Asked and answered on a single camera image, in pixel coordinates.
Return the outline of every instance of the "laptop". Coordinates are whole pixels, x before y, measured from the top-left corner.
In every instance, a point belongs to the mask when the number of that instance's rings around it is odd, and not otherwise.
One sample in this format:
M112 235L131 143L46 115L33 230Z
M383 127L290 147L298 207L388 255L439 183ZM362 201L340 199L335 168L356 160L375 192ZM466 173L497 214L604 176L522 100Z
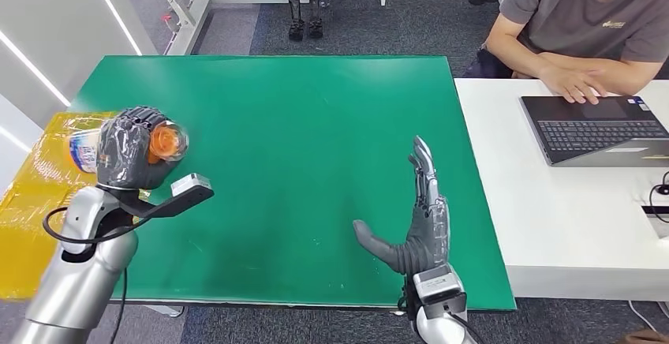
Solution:
M521 97L551 166L669 166L669 133L641 97Z

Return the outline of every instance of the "plastic bottle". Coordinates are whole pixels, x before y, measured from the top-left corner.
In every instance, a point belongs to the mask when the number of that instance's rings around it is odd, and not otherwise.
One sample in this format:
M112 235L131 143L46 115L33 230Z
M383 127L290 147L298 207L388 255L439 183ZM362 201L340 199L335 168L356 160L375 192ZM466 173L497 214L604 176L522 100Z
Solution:
M84 173L95 173L100 140L100 129L87 129L69 137L68 152L74 165ZM184 157L189 146L189 137L179 125L164 121L151 131L148 158L150 164L160 159L177 161Z

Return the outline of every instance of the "black cable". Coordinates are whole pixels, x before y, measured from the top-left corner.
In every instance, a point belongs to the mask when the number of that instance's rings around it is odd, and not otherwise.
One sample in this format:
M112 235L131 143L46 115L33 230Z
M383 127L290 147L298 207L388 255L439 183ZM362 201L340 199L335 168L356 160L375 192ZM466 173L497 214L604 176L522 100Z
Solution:
M121 294L121 309L118 310L118 317L116 318L116 327L114 327L114 333L111 334L110 344L114 344L116 340L116 334L118 333L118 328L121 326L121 320L123 319L123 308L125 307L125 293L128 291L128 268L123 269L123 292Z
M51 228L51 226L49 226L49 219L51 219L51 216L54 215L54 214L57 214L59 212L65 211L65 210L67 210L67 206L63 206L62 208L55 208L54 210L49 211L47 213L47 215L44 217L44 219L42 220L42 227L44 227L44 230L51 237L54 237L54 238L56 238L60 241L64 241L65 243L73 243L73 244L98 244L98 243L102 243L104 241L109 241L109 240L115 239L119 236L123 236L123 235L127 234L128 232L130 232L132 230L135 230L135 229L141 227L143 224L145 224L149 220L151 220L151 218L144 218L144 219L140 220L139 222L137 222L137 223L135 223L131 226L128 226L128 228L126 228L125 230L121 230L121 231L118 231L117 233L107 235L107 236L103 236L103 237L94 237L92 239L74 239L74 238L71 238L71 237L66 237L66 236L60 235L59 233L54 231Z
M473 328L473 327L472 327L466 320L462 319L460 316L457 316L457 315L455 315L455 314L451 314L451 316L453 316L453 318L454 318L455 320L457 320L460 324L462 324L463 326L465 326L465 328L467 328L467 331L473 333L474 336L477 337L478 344L485 344L485 341L483 340L483 338L481 337L481 335L479 335L479 333L477 332L477 330L475 330L475 329L474 329L474 328Z
M662 176L662 184L661 185L655 185L655 186L652 187L652 189L650 189L650 194L648 195L648 204L650 205L650 210L652 211L652 213L654 214L654 216L656 218L658 218L661 222L665 222L666 224L669 224L669 220L666 220L666 219L662 218L660 216L660 214L658 214L657 211L655 210L655 206L652 205L652 194L659 188L669 187L669 185L667 185L667 175L669 175L669 172L666 172L664 174L664 176Z

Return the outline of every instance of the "yellow box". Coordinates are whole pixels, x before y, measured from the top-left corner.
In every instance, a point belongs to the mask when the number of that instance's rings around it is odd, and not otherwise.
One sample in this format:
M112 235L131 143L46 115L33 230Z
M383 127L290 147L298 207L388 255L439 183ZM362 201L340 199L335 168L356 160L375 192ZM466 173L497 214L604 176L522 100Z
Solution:
M42 228L44 215L66 206L72 195L95 184L69 155L69 136L99 128L115 113L58 113L39 138L0 201L0 298L32 297L54 253L56 240ZM51 220L60 229L62 214Z

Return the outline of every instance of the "laptop keyboard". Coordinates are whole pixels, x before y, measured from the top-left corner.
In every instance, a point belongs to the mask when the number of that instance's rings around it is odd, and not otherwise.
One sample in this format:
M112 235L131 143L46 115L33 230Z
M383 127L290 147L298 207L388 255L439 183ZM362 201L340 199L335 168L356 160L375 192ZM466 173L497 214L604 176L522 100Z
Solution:
M551 151L596 151L628 139L669 137L655 121L538 121Z

